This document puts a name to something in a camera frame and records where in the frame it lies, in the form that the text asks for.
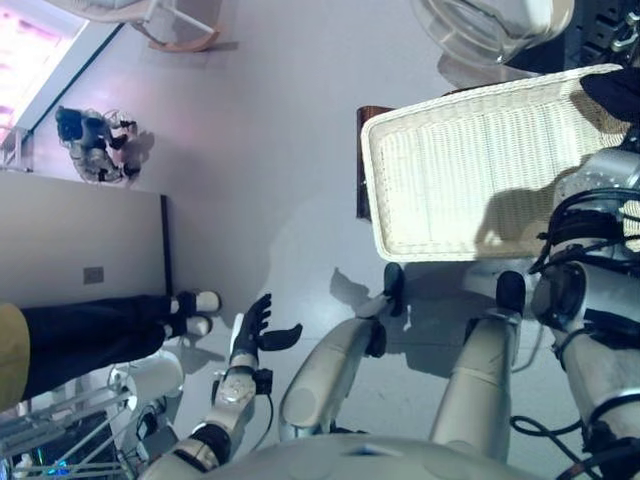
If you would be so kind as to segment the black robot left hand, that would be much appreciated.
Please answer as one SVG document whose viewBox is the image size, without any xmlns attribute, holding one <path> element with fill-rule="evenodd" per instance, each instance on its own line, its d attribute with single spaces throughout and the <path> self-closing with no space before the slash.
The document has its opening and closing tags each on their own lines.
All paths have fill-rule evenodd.
<svg viewBox="0 0 640 480">
<path fill-rule="evenodd" d="M 290 329 L 266 332 L 271 317 L 272 294 L 266 293 L 256 300 L 244 314 L 238 333 L 231 344 L 231 357 L 258 352 L 283 351 L 293 347 L 301 338 L 303 326 L 298 323 Z"/>
</svg>

